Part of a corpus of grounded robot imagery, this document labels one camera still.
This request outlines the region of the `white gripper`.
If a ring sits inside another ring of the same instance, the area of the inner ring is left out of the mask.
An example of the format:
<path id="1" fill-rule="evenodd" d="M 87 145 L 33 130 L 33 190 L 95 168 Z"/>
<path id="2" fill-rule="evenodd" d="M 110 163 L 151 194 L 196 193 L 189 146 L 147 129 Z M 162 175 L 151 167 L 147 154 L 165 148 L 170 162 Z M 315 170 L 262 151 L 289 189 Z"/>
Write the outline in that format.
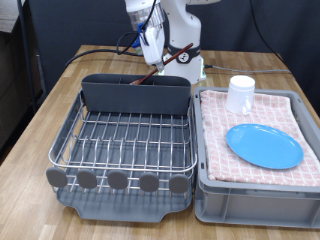
<path id="1" fill-rule="evenodd" d="M 148 27 L 142 34 L 142 50 L 146 63 L 156 65 L 159 73 L 164 71 L 163 49 L 164 49 L 164 29 L 161 26 Z"/>

